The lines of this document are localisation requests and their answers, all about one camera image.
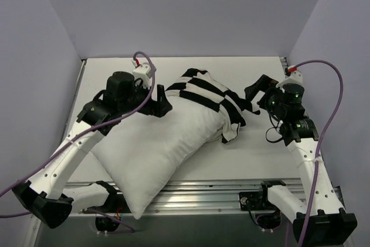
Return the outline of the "white pillow insert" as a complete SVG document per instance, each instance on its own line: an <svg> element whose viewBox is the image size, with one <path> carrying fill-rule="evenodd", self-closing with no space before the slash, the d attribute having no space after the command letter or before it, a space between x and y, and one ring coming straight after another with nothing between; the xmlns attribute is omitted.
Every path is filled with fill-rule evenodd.
<svg viewBox="0 0 370 247"><path fill-rule="evenodd" d="M140 219L171 176L222 128L224 116L180 97L169 97L164 117L135 113L92 150Z"/></svg>

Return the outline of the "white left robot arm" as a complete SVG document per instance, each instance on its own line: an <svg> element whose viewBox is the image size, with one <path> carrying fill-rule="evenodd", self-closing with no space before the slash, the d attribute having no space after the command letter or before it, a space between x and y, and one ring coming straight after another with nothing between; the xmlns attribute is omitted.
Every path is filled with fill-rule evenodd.
<svg viewBox="0 0 370 247"><path fill-rule="evenodd" d="M22 206L49 228L56 228L72 212L90 208L112 211L117 190L102 180L88 186L66 189L65 185L86 155L122 119L139 112L163 117L172 110L164 86L128 72L114 72L106 88L86 103L70 132L50 161L12 192Z"/></svg>

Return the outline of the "black white checkered pillowcase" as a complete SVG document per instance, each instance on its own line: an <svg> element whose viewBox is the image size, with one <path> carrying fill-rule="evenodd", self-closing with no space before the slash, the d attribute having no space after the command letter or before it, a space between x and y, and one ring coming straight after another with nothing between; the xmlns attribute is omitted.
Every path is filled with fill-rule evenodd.
<svg viewBox="0 0 370 247"><path fill-rule="evenodd" d="M243 114L245 99L214 80L207 70L189 68L166 89L166 95L196 102L222 116L222 128L213 138L219 139L223 144L234 140L239 129L246 126Z"/></svg>

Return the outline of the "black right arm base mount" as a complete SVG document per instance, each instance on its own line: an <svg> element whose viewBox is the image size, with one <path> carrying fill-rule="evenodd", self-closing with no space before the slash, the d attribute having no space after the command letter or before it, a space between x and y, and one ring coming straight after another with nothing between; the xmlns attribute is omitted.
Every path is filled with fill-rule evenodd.
<svg viewBox="0 0 370 247"><path fill-rule="evenodd" d="M282 180L264 180L258 191L238 193L241 211L248 211L252 223L262 230L274 231L282 224L280 210L268 201L268 189L272 186L286 186Z"/></svg>

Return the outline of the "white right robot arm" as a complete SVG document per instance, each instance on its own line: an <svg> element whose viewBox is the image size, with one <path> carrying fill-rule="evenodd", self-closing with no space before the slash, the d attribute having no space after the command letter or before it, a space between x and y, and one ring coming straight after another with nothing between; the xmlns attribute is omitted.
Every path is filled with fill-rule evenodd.
<svg viewBox="0 0 370 247"><path fill-rule="evenodd" d="M291 153L301 179L305 201L296 197L281 180L265 180L255 201L258 208L276 208L293 226L299 246L342 245L357 227L329 179L320 154L321 137L302 105L304 87L300 76L278 82L262 75L245 88L248 101L262 92L259 108L279 124L278 132Z"/></svg>

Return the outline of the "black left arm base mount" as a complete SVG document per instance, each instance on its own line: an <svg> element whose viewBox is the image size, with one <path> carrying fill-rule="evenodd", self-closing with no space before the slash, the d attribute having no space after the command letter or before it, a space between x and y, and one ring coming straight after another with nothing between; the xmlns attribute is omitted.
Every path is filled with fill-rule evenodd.
<svg viewBox="0 0 370 247"><path fill-rule="evenodd" d="M128 208L127 203L121 193L112 185L99 180L91 184L97 186L102 192L102 201L93 202L87 208L83 209L84 213L95 213L94 227L97 233L120 234L133 233L134 229L128 224L122 224L122 212Z"/></svg>

